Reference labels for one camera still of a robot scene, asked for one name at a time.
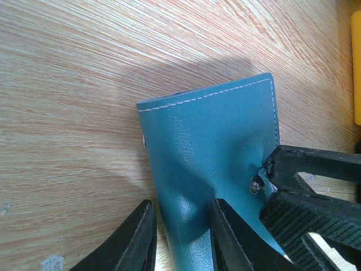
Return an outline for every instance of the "blue leather case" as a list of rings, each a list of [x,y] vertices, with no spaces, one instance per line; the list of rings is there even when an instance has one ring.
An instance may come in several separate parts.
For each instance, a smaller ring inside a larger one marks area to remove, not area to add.
[[[274,249],[250,182],[279,145],[272,75],[265,73],[137,104],[176,271],[213,270],[212,198],[225,199]]]

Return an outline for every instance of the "stitched edge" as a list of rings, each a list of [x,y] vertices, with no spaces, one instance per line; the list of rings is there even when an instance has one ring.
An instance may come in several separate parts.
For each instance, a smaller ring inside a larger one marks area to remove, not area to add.
[[[153,108],[149,108],[149,109],[138,110],[138,112],[153,111],[153,110],[158,110],[158,109],[167,108],[167,107],[171,107],[171,106],[177,106],[177,105],[183,104],[183,103],[194,102],[196,100],[201,100],[201,99],[204,99],[204,98],[207,98],[207,97],[211,97],[211,96],[221,94],[221,93],[225,93],[225,92],[235,90],[235,89],[242,89],[242,88],[245,88],[247,86],[259,84],[259,83],[265,82],[265,81],[269,81],[270,84],[271,84],[271,98],[272,98],[273,117],[274,117],[274,123],[275,123],[275,137],[276,137],[276,146],[277,146],[278,145],[278,133],[277,133],[277,121],[276,121],[276,105],[275,105],[275,97],[274,97],[274,94],[273,94],[273,84],[272,84],[272,80],[270,78],[259,80],[259,81],[256,81],[256,82],[252,82],[252,83],[249,83],[249,84],[246,84],[246,85],[243,85],[243,86],[236,86],[236,87],[231,88],[231,89],[226,89],[226,90],[221,90],[221,91],[218,91],[218,92],[210,93],[210,94],[200,96],[200,97],[197,97],[197,98],[193,98],[193,99],[189,99],[189,100],[183,100],[183,101],[178,102],[178,103],[167,104],[166,106],[158,106],[158,107],[153,107]]]

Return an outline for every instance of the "blue pouch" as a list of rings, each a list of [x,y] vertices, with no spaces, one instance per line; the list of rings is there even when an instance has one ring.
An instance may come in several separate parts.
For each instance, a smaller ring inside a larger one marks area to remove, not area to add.
[[[213,269],[212,198],[225,199],[274,249],[258,219],[266,197],[250,182],[279,145],[272,75],[137,103],[176,271]]]

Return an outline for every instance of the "wooden table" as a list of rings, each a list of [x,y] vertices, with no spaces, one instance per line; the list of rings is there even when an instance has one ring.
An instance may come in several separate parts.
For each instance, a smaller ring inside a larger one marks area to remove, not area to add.
[[[0,1],[0,270],[68,270],[155,198],[135,102],[262,72],[281,141],[352,152],[361,2]],[[308,177],[319,193],[354,187]],[[171,270],[159,222],[157,270]]]

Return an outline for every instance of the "yellow object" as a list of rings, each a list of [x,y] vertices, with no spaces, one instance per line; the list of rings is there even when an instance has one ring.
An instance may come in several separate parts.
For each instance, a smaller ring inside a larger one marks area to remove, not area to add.
[[[361,125],[361,10],[351,17],[352,51],[354,62],[355,122]]]

